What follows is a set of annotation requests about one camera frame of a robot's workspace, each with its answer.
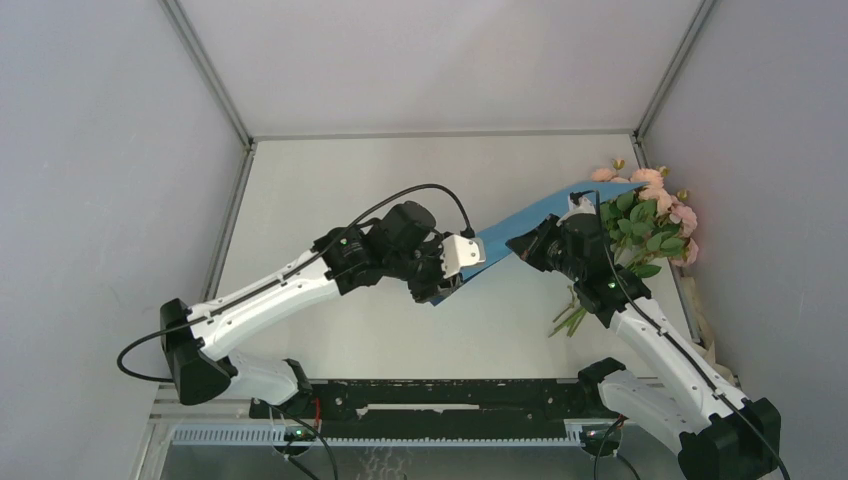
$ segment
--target white table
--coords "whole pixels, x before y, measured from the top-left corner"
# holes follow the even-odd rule
[[[329,229],[405,187],[453,189],[475,229],[584,180],[598,166],[636,159],[626,135],[322,139],[260,142],[224,266],[219,294],[284,265]],[[461,217],[441,192],[412,197],[440,229]],[[646,281],[672,324],[689,330],[668,268]],[[569,281],[510,257],[438,307],[412,301],[384,279],[286,318],[242,345],[299,360],[310,378],[574,378],[615,357],[654,377],[635,352],[587,316],[574,338],[547,338],[568,301]]]

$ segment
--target rose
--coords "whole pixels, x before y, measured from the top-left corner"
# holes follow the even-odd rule
[[[609,182],[615,178],[615,170],[611,168],[599,168],[592,172],[592,176],[589,178],[593,182]]]
[[[630,176],[630,181],[633,183],[648,183],[648,186],[656,188],[663,187],[662,173],[652,168],[640,168],[636,170]]]
[[[672,198],[662,187],[648,185],[639,192],[640,200],[656,200],[657,216],[661,217],[671,209]]]
[[[695,240],[689,239],[689,244],[686,245],[686,249],[683,251],[682,257],[675,257],[671,259],[671,264],[676,265],[678,267],[688,267],[695,263],[695,260],[698,259],[698,244],[695,243]]]
[[[680,234],[684,237],[692,235],[692,232],[698,227],[698,216],[691,208],[682,203],[677,203],[671,207],[671,215],[668,216],[668,219],[672,223],[682,224]]]

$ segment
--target blue folder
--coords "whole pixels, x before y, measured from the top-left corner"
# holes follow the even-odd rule
[[[486,249],[486,262],[483,265],[471,268],[463,268],[462,276],[464,283],[470,282],[474,277],[483,273],[487,268],[498,263],[510,255],[512,251],[506,246],[507,240],[524,235],[536,228],[549,214],[564,215],[568,211],[568,196],[573,192],[586,190],[598,190],[601,194],[601,202],[616,198],[631,190],[641,187],[642,183],[606,183],[606,182],[581,182],[560,190],[553,195],[539,200],[529,207],[514,213],[500,223],[478,232],[477,236],[483,240]]]

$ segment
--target white wall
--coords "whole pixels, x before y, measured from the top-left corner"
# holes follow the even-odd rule
[[[699,0],[183,0],[257,136],[629,128]]]
[[[0,3],[0,478],[123,479],[241,146],[153,0]],[[130,359],[167,373],[158,345]]]
[[[693,190],[722,362],[783,416],[793,478],[844,478],[848,3],[722,2],[648,138]]]

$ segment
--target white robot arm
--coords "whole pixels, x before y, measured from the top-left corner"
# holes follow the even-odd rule
[[[419,303],[450,295],[462,283],[460,270],[484,262],[485,251],[479,239],[435,226],[430,212],[408,201],[382,219],[331,230],[293,262],[232,294],[191,307],[179,299],[163,305],[162,327],[174,331],[162,336],[162,347],[180,402],[196,405],[226,392],[280,405],[307,389],[297,362],[236,350],[302,308],[383,277],[406,281]]]
[[[572,279],[581,305],[633,348],[672,397],[608,358],[581,371],[590,400],[659,439],[677,454],[687,479],[760,478],[774,470],[780,414],[767,399],[752,402],[725,381],[675,330],[641,279],[614,264],[587,193],[573,195],[562,218],[549,215],[507,245],[537,270]]]

